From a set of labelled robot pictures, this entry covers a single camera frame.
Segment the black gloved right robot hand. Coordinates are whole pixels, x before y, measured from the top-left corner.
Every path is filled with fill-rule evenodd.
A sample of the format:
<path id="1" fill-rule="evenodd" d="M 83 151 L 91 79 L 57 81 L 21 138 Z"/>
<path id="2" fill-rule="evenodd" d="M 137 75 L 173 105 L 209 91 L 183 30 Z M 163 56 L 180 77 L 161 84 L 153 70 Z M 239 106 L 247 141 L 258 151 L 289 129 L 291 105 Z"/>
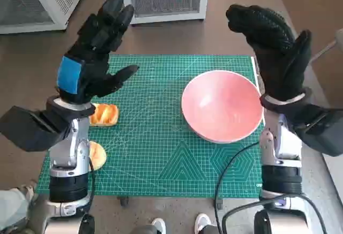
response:
<path id="1" fill-rule="evenodd" d="M 254 50 L 265 94 L 278 101 L 305 95 L 304 73 L 311 56 L 311 31 L 294 36 L 284 17 L 257 5 L 231 5 L 228 27 Z"/>

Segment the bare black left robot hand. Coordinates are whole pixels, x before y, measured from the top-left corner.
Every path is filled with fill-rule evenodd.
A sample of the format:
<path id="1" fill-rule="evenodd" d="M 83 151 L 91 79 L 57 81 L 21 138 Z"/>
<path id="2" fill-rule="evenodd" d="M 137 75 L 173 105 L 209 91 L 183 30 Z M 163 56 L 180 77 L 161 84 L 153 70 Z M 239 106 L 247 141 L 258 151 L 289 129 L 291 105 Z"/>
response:
<path id="1" fill-rule="evenodd" d="M 121 45 L 133 13 L 133 6 L 125 6 L 124 0 L 106 0 L 97 13 L 90 14 L 58 69 L 57 89 L 62 100 L 84 104 L 94 96 L 104 97 L 119 90 L 138 71 L 138 65 L 129 65 L 108 73 L 109 54 Z"/>

